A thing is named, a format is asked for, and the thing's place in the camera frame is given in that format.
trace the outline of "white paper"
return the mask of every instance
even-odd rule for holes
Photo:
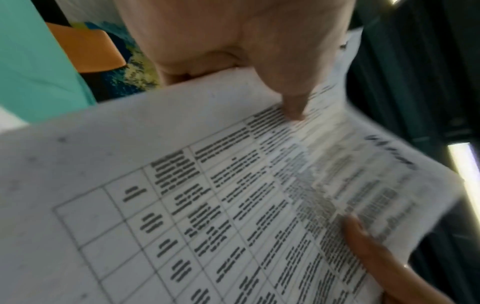
[[[346,103],[360,34],[302,122],[230,70],[2,135],[1,302],[374,302],[343,215],[406,261],[461,183]]]

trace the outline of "hand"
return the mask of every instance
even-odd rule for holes
[[[352,252],[384,289],[384,304],[454,304],[371,238],[356,217],[346,218],[343,233]]]
[[[302,119],[330,72],[355,0],[115,0],[130,34],[166,85],[253,66]]]

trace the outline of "teal shirt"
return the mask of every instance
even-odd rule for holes
[[[34,123],[95,103],[30,0],[0,0],[0,105]]]

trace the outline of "fluorescent light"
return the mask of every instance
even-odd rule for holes
[[[470,205],[480,224],[480,170],[470,143],[449,145],[457,172],[464,180]]]

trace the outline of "document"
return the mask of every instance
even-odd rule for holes
[[[460,179],[351,106],[349,32],[306,119],[238,69],[0,136],[0,302],[374,303],[356,214],[401,261]]]

